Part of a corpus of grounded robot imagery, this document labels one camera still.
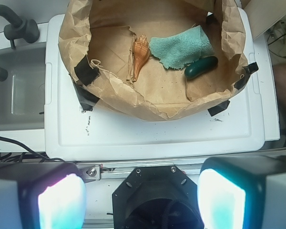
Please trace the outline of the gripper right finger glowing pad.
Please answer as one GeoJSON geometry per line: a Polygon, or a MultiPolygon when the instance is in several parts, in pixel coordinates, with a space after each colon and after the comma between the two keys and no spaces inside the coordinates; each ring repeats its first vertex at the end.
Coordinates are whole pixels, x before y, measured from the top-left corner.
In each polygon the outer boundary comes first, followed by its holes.
{"type": "Polygon", "coordinates": [[[208,229],[286,229],[286,156],[210,157],[197,198],[208,229]]]}

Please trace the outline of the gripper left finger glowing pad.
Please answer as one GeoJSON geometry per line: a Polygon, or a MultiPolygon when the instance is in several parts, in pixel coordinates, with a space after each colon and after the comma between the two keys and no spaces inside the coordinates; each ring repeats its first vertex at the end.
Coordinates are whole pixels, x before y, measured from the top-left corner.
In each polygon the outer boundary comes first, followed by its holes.
{"type": "Polygon", "coordinates": [[[85,211],[75,164],[0,162],[0,229],[80,229],[85,211]]]}

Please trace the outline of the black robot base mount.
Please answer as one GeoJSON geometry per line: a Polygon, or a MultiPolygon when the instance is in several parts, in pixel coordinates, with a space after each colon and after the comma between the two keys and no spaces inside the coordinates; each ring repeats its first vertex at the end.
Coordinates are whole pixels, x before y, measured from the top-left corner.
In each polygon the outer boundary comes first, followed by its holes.
{"type": "Polygon", "coordinates": [[[112,194],[116,229],[203,229],[197,184],[176,166],[137,167],[112,194]]]}

